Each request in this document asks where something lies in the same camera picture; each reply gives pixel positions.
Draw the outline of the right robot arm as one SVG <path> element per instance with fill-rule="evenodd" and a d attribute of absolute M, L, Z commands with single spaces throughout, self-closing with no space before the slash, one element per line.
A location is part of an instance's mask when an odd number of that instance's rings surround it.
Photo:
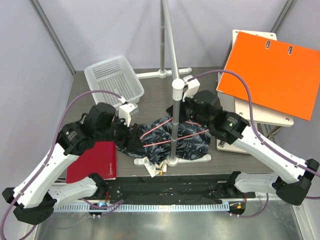
<path fill-rule="evenodd" d="M 201 125 L 217 140 L 244 150 L 273 171 L 264 174 L 233 172 L 225 186 L 230 197 L 261 192 L 277 195 L 295 206 L 306 198 L 319 162 L 313 158 L 304 160 L 279 147 L 257 132 L 254 124 L 235 112 L 223 110 L 220 99 L 211 91 L 185 92 L 179 118 Z"/>

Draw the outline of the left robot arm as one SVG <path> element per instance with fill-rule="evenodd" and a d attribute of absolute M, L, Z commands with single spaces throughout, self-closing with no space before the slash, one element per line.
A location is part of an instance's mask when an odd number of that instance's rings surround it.
<path fill-rule="evenodd" d="M 62 187 L 52 185 L 65 169 L 97 142 L 130 146 L 134 137 L 129 132 L 129 124 L 138 110 L 135 103 L 126 102 L 115 109 L 100 102 L 92 106 L 89 113 L 82 114 L 80 120 L 64 125 L 54 146 L 28 178 L 17 187 L 7 187 L 2 192 L 5 201 L 14 207 L 16 219 L 38 225 L 60 206 L 81 198 L 102 199 L 108 185 L 98 173 L 90 173 L 82 180 Z"/>

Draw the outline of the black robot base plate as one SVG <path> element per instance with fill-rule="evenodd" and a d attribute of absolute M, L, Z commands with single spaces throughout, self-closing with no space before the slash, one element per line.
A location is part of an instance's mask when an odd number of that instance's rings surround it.
<path fill-rule="evenodd" d="M 118 177 L 107 180 L 101 196 L 86 200 L 124 200 L 125 205 L 205 205 L 227 199 L 253 199 L 254 192 L 242 193 L 231 185 L 230 174 L 163 175 Z"/>

